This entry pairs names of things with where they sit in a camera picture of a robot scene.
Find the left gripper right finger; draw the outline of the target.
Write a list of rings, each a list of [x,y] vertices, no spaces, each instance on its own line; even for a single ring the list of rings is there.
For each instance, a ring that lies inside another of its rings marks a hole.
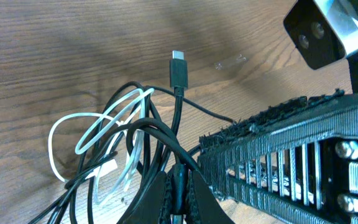
[[[197,171],[191,172],[189,176],[185,210],[185,221],[189,224],[234,224]]]

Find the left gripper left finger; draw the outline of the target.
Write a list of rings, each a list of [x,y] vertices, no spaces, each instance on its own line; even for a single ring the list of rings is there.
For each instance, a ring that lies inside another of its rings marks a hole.
[[[170,223],[172,185],[165,172],[159,172],[144,197],[129,216],[122,216],[119,224]]]

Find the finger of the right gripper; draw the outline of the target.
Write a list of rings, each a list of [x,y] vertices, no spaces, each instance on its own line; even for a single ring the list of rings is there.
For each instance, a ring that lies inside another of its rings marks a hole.
[[[213,194],[287,223],[358,223],[358,93],[301,96],[200,138]]]

